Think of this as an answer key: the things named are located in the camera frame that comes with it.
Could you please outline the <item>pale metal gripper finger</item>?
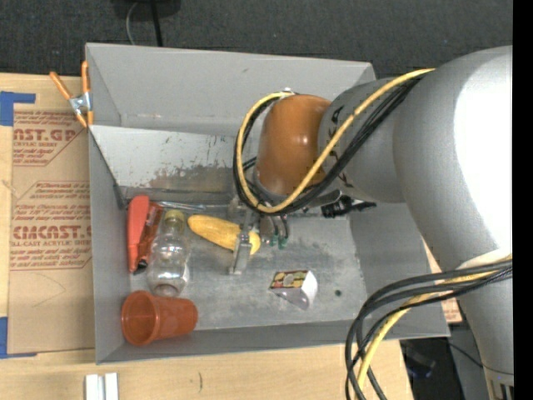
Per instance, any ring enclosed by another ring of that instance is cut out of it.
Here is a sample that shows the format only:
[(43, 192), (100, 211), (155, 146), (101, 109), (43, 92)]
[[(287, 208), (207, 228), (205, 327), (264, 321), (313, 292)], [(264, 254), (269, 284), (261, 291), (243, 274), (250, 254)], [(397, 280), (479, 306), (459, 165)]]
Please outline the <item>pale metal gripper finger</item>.
[(253, 223), (253, 211), (238, 196), (231, 199), (227, 206), (227, 218), (235, 223), (240, 232), (250, 231)]
[(233, 260), (227, 271), (231, 275), (240, 275), (246, 268), (251, 256), (252, 243), (248, 233), (240, 233), (237, 236), (233, 249)]

